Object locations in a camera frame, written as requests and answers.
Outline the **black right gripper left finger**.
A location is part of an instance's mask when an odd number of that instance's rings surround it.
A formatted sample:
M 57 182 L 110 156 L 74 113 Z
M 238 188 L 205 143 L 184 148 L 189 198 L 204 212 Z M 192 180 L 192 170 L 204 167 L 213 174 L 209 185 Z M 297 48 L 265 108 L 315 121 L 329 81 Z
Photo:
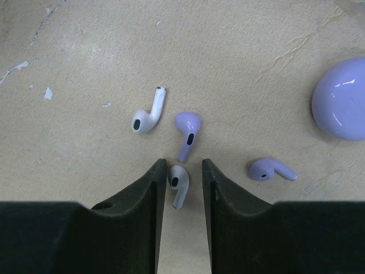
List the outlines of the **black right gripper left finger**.
M 167 162 L 120 192 L 77 202 L 2 202 L 2 273 L 156 273 Z

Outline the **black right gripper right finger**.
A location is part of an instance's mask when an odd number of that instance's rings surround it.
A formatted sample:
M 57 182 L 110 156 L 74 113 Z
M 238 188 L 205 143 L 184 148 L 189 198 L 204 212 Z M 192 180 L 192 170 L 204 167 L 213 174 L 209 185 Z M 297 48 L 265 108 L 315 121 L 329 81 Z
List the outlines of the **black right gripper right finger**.
M 363 273 L 364 203 L 270 204 L 202 161 L 213 273 Z

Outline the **white earbud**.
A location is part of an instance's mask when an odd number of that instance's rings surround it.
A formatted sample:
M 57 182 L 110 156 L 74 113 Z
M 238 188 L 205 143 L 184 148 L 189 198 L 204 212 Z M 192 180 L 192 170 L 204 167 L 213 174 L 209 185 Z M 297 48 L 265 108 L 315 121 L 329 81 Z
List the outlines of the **white earbud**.
M 160 86 L 156 87 L 155 97 L 150 113 L 147 113 L 145 110 L 138 110 L 133 116 L 131 125 L 134 133 L 140 135 L 146 134 L 154 128 L 161 117 L 165 96 L 166 88 Z
M 187 170 L 180 165 L 172 166 L 168 174 L 168 183 L 171 189 L 177 191 L 173 206 L 175 209 L 180 209 L 189 189 L 190 180 Z

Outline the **purple earbud charging case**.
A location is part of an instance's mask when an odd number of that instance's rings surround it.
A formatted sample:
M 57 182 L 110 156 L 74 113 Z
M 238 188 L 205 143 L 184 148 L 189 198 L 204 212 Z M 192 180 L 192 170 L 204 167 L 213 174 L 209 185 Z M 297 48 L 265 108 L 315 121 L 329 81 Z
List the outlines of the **purple earbud charging case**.
M 325 133 L 341 140 L 364 140 L 364 57 L 330 68 L 317 83 L 313 117 Z

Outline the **purple earbud right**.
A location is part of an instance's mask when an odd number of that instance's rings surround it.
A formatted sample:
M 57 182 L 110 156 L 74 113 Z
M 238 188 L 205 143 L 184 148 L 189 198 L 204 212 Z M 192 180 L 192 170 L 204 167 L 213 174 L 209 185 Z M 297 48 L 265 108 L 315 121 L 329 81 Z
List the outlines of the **purple earbud right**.
M 256 181 L 271 180 L 276 174 L 290 181 L 297 179 L 297 174 L 292 169 L 273 158 L 258 159 L 249 168 L 249 177 Z

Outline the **purple earbud left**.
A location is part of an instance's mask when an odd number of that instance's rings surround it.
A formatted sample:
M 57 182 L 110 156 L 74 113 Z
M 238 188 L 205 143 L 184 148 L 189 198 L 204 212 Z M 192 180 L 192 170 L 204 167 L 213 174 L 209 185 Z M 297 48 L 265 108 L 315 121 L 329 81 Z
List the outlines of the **purple earbud left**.
M 183 134 L 183 143 L 177 160 L 186 162 L 201 129 L 201 118 L 193 112 L 180 112 L 175 117 L 175 126 Z

